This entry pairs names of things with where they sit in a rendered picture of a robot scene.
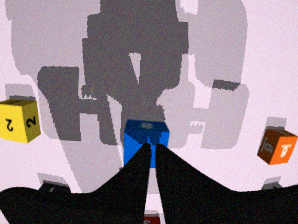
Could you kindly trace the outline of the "orange digit block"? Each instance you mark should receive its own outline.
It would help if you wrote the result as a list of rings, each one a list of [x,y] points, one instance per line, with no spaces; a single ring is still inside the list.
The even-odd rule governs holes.
[[[287,132],[286,129],[266,129],[257,156],[269,165],[289,163],[297,140],[298,136]]]

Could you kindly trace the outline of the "red block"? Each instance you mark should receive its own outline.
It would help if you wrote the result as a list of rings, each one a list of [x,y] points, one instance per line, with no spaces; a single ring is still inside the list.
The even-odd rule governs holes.
[[[142,224],[161,224],[160,216],[144,216]]]

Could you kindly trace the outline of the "blue block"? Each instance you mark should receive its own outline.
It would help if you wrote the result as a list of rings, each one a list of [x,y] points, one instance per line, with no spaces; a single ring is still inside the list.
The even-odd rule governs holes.
[[[150,168],[154,167],[154,151],[156,144],[164,144],[168,148],[169,129],[165,123],[157,121],[128,120],[124,133],[124,160],[122,165],[128,163],[130,157],[136,155],[138,149],[144,143],[150,144],[152,156],[150,156]]]

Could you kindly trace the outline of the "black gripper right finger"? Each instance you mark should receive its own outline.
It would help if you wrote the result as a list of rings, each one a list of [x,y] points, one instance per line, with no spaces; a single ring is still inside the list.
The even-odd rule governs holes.
[[[164,144],[156,144],[154,167],[165,224],[267,224],[298,212],[298,184],[237,192]]]

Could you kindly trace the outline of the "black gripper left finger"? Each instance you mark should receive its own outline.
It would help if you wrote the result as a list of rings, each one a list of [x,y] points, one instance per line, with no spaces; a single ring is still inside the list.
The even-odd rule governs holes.
[[[152,149],[144,143],[117,175],[90,193],[25,188],[0,192],[8,224],[142,224]]]

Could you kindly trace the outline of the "yellow block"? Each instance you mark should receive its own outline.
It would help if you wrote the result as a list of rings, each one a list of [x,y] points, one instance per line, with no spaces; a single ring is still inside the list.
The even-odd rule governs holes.
[[[0,103],[0,137],[31,143],[41,136],[37,101],[9,99]]]

